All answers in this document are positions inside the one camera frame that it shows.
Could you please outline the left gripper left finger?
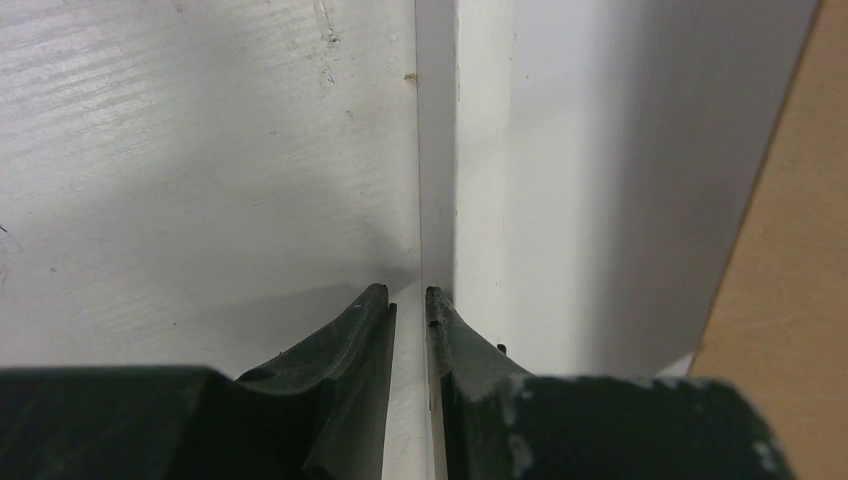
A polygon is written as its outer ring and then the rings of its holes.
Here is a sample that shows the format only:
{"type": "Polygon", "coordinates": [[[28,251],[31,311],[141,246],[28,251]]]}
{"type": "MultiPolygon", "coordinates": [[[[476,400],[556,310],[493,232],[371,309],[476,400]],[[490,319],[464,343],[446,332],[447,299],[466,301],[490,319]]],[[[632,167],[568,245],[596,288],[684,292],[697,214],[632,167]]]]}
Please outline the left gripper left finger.
{"type": "Polygon", "coordinates": [[[377,479],[397,307],[336,319],[229,378],[202,366],[1,373],[5,479],[377,479]]]}

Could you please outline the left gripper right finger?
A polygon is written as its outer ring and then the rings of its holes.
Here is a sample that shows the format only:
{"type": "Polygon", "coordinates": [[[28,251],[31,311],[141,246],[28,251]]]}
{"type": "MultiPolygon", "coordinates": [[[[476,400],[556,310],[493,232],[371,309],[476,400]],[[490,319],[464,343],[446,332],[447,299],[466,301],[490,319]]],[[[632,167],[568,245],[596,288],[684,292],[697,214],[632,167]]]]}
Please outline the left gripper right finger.
{"type": "Polygon", "coordinates": [[[438,479],[790,479],[775,435],[710,377],[538,376],[426,291],[438,479]]]}

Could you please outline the white picture frame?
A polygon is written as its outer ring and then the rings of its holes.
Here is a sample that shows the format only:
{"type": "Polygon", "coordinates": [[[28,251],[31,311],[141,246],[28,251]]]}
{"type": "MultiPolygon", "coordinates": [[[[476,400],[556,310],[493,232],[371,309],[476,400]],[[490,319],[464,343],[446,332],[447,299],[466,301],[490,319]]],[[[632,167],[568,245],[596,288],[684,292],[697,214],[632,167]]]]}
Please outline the white picture frame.
{"type": "Polygon", "coordinates": [[[532,374],[688,377],[818,9],[417,2],[427,289],[532,374]]]}

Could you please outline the white brown backing board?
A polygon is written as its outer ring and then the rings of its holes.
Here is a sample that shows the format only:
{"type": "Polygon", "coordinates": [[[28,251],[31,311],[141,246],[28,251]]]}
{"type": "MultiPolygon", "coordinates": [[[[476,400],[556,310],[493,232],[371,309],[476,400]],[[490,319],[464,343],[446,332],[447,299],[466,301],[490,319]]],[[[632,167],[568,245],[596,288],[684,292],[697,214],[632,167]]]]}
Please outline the white brown backing board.
{"type": "Polygon", "coordinates": [[[798,477],[846,477],[843,1],[820,5],[690,371],[738,385],[798,477]]]}

